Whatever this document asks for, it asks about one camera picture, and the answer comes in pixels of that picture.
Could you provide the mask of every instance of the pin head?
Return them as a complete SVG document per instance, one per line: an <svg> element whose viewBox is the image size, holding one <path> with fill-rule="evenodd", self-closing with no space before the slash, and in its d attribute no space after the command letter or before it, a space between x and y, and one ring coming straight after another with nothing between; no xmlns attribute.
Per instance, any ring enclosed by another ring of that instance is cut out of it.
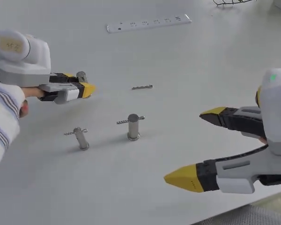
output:
<svg viewBox="0 0 281 225"><path fill-rule="evenodd" d="M137 114L130 114L128 116L128 121L129 122L137 122L139 120L139 116Z"/></svg>

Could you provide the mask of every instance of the power strip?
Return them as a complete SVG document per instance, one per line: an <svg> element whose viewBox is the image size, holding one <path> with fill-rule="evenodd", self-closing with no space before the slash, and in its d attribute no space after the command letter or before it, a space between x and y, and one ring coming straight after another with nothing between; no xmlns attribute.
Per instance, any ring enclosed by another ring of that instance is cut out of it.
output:
<svg viewBox="0 0 281 225"><path fill-rule="evenodd" d="M107 25L108 33L119 33L124 31L149 29L154 27L164 27L179 24L191 23L188 15L169 16L154 20L142 20L138 22L115 22Z"/></svg>

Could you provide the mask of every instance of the person's arm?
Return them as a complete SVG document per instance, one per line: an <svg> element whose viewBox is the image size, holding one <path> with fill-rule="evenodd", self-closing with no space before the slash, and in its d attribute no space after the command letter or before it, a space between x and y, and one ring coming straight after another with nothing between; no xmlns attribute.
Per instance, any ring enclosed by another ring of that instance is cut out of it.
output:
<svg viewBox="0 0 281 225"><path fill-rule="evenodd" d="M0 161L20 132L20 109L25 100L23 90L0 83Z"/></svg>

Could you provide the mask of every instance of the gray floor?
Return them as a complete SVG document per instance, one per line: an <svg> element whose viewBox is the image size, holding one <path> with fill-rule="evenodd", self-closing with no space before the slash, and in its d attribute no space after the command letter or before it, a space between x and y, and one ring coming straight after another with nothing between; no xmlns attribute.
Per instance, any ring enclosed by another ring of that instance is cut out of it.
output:
<svg viewBox="0 0 281 225"><path fill-rule="evenodd" d="M281 213L281 194L256 202L253 205Z"/></svg>

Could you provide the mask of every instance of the wire basket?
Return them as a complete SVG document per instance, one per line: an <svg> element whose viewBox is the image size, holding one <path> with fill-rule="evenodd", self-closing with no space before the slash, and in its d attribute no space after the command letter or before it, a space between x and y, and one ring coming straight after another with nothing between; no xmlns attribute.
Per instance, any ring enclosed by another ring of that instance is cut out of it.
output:
<svg viewBox="0 0 281 225"><path fill-rule="evenodd" d="M253 0L212 0L217 6L235 5Z"/></svg>

